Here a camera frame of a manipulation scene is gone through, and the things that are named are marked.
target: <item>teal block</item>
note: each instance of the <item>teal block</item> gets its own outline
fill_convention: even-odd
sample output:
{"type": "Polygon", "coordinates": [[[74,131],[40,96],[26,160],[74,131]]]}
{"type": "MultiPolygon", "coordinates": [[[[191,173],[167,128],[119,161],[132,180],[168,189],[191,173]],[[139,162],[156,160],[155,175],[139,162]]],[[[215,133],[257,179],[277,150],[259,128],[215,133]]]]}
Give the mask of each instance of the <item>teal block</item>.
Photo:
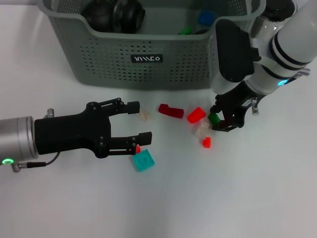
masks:
{"type": "Polygon", "coordinates": [[[148,150],[144,150],[136,155],[133,155],[132,159],[139,172],[155,165],[155,162],[148,150]]]}

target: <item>white table surface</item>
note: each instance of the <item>white table surface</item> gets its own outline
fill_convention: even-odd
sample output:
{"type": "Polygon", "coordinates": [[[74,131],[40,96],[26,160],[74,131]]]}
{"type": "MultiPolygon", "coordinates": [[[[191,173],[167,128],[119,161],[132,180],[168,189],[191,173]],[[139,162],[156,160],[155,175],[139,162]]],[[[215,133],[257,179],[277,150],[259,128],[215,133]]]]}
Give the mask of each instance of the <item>white table surface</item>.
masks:
{"type": "MultiPolygon", "coordinates": [[[[208,109],[215,94],[87,86],[74,77],[36,6],[0,6],[0,119],[46,109],[76,114],[90,101],[121,97],[152,114],[111,118],[113,136],[152,131],[156,165],[142,173],[128,156],[62,152],[50,166],[0,167],[1,238],[315,238],[317,97],[312,74],[264,98],[242,129],[210,131],[205,149],[185,119],[160,103],[208,109]]],[[[54,154],[40,156],[48,161],[54,154]]]]}

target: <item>small red block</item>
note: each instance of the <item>small red block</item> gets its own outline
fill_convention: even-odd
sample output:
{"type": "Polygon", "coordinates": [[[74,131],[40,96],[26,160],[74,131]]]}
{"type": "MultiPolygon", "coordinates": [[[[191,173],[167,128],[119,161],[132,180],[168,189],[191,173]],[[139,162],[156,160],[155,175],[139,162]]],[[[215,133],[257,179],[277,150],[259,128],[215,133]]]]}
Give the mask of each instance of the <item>small red block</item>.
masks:
{"type": "Polygon", "coordinates": [[[206,113],[201,109],[200,107],[197,107],[192,113],[190,113],[187,117],[187,120],[190,123],[196,123],[200,119],[204,118],[206,116],[206,113]]]}
{"type": "Polygon", "coordinates": [[[161,104],[158,108],[158,111],[164,115],[174,117],[174,118],[183,118],[184,110],[179,108],[170,108],[167,104],[161,104]]]}
{"type": "Polygon", "coordinates": [[[141,152],[141,147],[137,145],[137,154],[141,152]]]}
{"type": "Polygon", "coordinates": [[[206,137],[204,140],[203,140],[203,146],[205,148],[210,148],[211,147],[211,138],[210,137],[206,137]]]}

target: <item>robotic arm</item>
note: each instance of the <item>robotic arm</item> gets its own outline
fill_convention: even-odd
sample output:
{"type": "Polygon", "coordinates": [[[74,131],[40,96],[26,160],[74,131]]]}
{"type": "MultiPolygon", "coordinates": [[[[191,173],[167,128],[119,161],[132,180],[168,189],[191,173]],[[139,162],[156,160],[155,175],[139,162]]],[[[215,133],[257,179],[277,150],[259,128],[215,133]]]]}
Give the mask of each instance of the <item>robotic arm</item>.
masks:
{"type": "Polygon", "coordinates": [[[111,137],[109,117],[140,110],[139,102],[124,104],[120,98],[90,102],[77,115],[54,117],[53,109],[43,119],[32,117],[0,120],[0,159],[12,164],[15,172],[21,168],[44,167],[46,162],[25,162],[38,155],[86,148],[97,158],[108,155],[134,155],[136,145],[149,145],[152,133],[129,137],[111,137]]]}
{"type": "Polygon", "coordinates": [[[258,103],[279,86],[302,75],[317,56],[317,1],[303,6],[272,38],[250,39],[233,22],[219,20],[209,48],[213,72],[211,88],[217,93],[210,112],[223,112],[213,130],[231,131],[244,125],[249,107],[259,114],[258,103]]]}

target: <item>green indicator light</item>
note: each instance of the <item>green indicator light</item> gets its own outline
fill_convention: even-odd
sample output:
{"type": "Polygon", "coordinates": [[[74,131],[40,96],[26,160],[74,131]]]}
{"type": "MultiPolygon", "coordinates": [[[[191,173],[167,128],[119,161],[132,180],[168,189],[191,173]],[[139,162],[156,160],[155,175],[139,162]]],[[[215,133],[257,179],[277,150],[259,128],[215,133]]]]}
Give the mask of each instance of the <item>green indicator light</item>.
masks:
{"type": "Polygon", "coordinates": [[[13,159],[10,159],[10,158],[6,158],[4,160],[2,160],[2,163],[5,165],[5,164],[12,164],[14,161],[13,159]]]}

